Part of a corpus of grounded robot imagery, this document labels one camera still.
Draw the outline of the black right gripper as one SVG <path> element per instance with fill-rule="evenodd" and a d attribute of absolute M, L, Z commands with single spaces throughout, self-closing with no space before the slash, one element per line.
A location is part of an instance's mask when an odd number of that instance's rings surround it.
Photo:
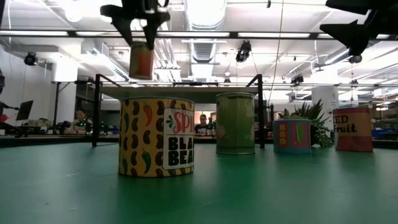
<path fill-rule="evenodd" d="M 341 42 L 350 56 L 361 55 L 369 38 L 379 34 L 397 35 L 397 0 L 327 0 L 325 6 L 362 15 L 371 10 L 365 25 L 355 20 L 349 24 L 320 26 L 321 31 Z"/>

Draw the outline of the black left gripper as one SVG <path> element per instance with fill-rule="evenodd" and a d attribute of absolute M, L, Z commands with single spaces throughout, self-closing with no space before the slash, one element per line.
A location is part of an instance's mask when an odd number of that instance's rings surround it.
<path fill-rule="evenodd" d="M 170 14 L 164 10 L 168 4 L 169 0 L 122 0 L 121 6 L 107 4 L 101 6 L 99 11 L 102 16 L 112 18 L 112 25 L 128 46 L 132 45 L 131 22 L 134 19 L 145 19 L 147 25 L 143 30 L 147 48 L 153 50 L 157 29 L 170 20 Z"/>

